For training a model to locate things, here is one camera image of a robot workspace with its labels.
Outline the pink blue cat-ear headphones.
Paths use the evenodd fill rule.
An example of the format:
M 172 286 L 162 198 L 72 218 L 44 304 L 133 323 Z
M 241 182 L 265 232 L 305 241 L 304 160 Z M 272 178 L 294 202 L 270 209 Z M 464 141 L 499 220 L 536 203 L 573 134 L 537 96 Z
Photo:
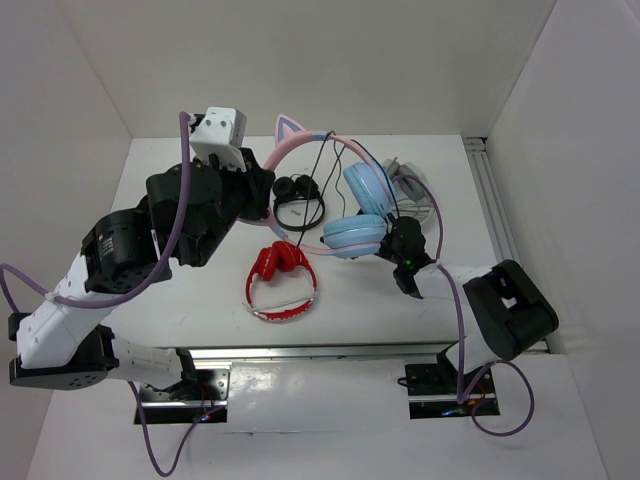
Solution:
M 334 146 L 335 167 L 341 178 L 338 185 L 348 188 L 352 196 L 346 199 L 340 193 L 342 211 L 339 217 L 324 217 L 320 226 L 302 233 L 285 231 L 274 216 L 275 195 L 271 188 L 270 216 L 263 222 L 245 222 L 247 225 L 269 228 L 277 238 L 299 247 L 304 253 L 337 258 L 357 258 L 375 254 L 387 234 L 388 216 L 394 207 L 395 191 L 391 180 L 377 160 L 357 141 L 340 137 L 334 131 L 308 130 L 296 120 L 278 115 L 274 132 L 275 147 L 268 155 L 263 168 L 275 171 L 276 167 L 295 149 L 318 142 L 317 160 L 323 158 L 327 144 Z M 308 210 L 312 214 L 316 203 L 303 204 L 303 219 Z

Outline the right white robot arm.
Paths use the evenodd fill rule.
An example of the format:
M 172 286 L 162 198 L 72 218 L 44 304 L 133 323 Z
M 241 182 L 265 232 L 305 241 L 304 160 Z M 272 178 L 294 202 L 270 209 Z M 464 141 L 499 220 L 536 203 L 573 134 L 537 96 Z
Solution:
M 415 277 L 436 265 L 425 250 L 426 239 L 417 220 L 399 217 L 391 223 L 378 255 L 396 265 L 393 276 L 400 290 L 422 297 Z M 474 388 L 471 373 L 494 362 L 511 361 L 559 327 L 549 301 L 519 263 L 504 260 L 488 272 L 457 286 L 452 273 L 436 266 L 452 291 L 459 339 L 438 355 L 436 379 L 441 388 L 463 399 Z

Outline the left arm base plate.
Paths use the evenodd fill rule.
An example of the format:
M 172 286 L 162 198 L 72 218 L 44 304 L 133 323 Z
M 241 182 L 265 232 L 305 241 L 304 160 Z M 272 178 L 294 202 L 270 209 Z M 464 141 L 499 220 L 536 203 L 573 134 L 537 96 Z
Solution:
M 148 425 L 223 424 L 228 417 L 231 364 L 209 362 L 197 367 L 197 381 L 172 397 L 148 385 L 138 388 Z

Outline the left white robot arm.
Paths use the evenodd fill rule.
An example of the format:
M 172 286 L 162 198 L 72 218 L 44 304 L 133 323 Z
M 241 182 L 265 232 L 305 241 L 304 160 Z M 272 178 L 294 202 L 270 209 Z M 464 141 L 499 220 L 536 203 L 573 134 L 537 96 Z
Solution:
M 32 313 L 9 316 L 17 347 L 11 385 L 71 391 L 111 377 L 176 399 L 193 394 L 199 378 L 188 350 L 138 345 L 102 322 L 113 301 L 171 279 L 166 249 L 181 266 L 203 267 L 237 220 L 267 217 L 275 174 L 258 165 L 251 149 L 240 153 L 242 168 L 210 155 L 208 162 L 195 158 L 148 177 L 137 206 L 90 229 L 47 300 Z

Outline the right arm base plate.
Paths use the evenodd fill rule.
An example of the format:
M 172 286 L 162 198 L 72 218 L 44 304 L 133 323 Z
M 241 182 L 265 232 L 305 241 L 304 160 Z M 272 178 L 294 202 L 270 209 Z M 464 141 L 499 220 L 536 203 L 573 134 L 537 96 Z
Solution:
M 406 389 L 412 420 L 469 417 L 474 408 L 478 416 L 500 415 L 491 370 L 483 374 L 462 404 L 457 403 L 456 376 L 446 378 L 435 363 L 407 364 L 397 383 Z

